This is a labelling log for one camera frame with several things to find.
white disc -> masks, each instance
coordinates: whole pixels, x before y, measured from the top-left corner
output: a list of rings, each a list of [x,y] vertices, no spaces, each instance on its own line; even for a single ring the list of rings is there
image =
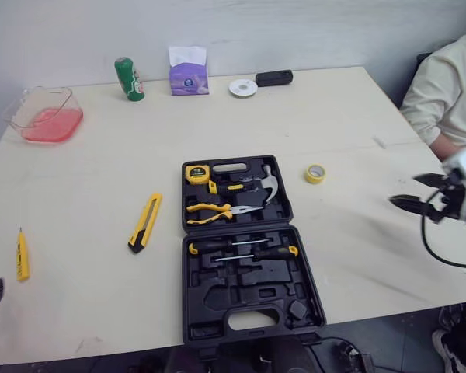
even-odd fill
[[[229,89],[237,97],[250,97],[257,92],[257,84],[252,80],[239,79],[231,82]]]

robotic arm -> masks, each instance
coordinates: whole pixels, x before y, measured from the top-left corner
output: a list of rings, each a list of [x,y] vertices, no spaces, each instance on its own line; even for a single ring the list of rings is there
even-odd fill
[[[408,194],[399,194],[390,198],[395,206],[422,216],[421,234],[423,244],[426,250],[436,259],[443,263],[454,265],[457,267],[466,268],[466,264],[453,263],[437,256],[426,241],[425,233],[425,218],[428,217],[435,223],[440,223],[443,218],[453,218],[466,221],[466,148],[452,155],[443,164],[442,168],[447,174],[439,175],[436,173],[424,173],[414,177],[414,180],[419,181],[429,187],[436,188],[436,191],[426,200],[422,202],[417,196]],[[442,193],[442,202],[444,206],[438,211],[430,202],[439,193]]]

purple tissue box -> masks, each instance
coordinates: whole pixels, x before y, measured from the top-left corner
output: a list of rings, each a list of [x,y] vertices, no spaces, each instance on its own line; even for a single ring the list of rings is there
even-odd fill
[[[177,64],[169,70],[169,83],[173,96],[208,95],[207,64]]]

clear plastic container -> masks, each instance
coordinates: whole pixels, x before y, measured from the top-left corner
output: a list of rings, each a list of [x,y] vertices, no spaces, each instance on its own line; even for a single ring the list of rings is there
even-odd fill
[[[35,87],[25,90],[2,117],[27,141],[57,143],[74,134],[83,110],[69,88]]]

green bottle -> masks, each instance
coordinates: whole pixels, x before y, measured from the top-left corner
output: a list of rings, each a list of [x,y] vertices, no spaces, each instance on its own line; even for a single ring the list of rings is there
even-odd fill
[[[121,88],[126,93],[130,101],[140,101],[145,97],[143,85],[140,82],[140,76],[134,68],[133,61],[128,57],[117,58],[114,62],[117,78],[121,83]]]

